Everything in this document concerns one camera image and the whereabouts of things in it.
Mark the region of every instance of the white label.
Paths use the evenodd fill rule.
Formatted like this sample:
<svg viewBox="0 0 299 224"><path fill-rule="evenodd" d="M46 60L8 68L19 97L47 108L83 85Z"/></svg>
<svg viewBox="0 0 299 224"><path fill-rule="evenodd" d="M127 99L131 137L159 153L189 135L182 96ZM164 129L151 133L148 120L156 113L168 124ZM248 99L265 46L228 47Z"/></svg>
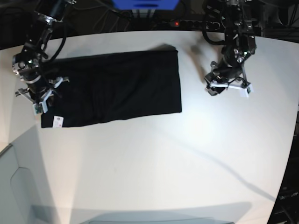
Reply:
<svg viewBox="0 0 299 224"><path fill-rule="evenodd" d="M64 123L64 118L63 117L59 117L59 116L54 116L53 119L53 128L56 127L62 127L62 124Z"/></svg>

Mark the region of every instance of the blue box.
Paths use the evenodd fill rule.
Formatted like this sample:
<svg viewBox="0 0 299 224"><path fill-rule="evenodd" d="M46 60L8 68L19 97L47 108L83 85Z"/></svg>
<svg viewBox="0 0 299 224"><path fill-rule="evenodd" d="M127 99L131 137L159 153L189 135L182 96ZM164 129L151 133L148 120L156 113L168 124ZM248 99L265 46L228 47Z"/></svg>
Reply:
<svg viewBox="0 0 299 224"><path fill-rule="evenodd" d="M174 10L180 0L113 0L120 10L160 9Z"/></svg>

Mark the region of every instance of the black cloth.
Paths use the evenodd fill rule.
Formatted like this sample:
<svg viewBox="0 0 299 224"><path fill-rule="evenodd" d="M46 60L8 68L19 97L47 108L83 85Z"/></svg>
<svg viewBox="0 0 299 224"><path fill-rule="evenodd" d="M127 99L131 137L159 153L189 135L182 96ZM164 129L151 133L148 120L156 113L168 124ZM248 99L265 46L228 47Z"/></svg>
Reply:
<svg viewBox="0 0 299 224"><path fill-rule="evenodd" d="M62 97L42 114L42 128L52 127L54 116L76 127L182 111L176 50L69 58L43 68L56 70L47 78L70 82L57 88Z"/></svg>

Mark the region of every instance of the table surface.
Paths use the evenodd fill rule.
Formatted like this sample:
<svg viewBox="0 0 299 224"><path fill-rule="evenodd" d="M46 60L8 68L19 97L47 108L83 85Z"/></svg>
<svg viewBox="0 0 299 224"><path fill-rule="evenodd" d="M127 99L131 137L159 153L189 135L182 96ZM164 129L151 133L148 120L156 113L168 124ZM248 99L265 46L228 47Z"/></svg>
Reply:
<svg viewBox="0 0 299 224"><path fill-rule="evenodd" d="M292 144L299 101L299 45L257 38L245 64L255 92L211 97L203 77L219 47L199 32L147 31L68 38L58 58L154 49L178 50L182 113L82 128L41 129L23 84L0 51L0 141L29 168L40 205L55 223L163 221L266 224ZM50 41L53 55L60 40Z"/></svg>

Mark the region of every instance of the power strip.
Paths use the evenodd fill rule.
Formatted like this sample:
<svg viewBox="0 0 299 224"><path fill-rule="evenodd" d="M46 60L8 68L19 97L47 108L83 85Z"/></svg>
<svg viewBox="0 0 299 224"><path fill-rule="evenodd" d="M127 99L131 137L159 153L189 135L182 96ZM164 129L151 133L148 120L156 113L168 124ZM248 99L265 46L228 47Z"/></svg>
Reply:
<svg viewBox="0 0 299 224"><path fill-rule="evenodd" d="M177 27L181 29L202 31L202 21L199 20L175 20L171 21L169 24L172 27ZM210 32L221 32L224 30L224 27L222 27L219 22L209 21L206 22L206 30Z"/></svg>

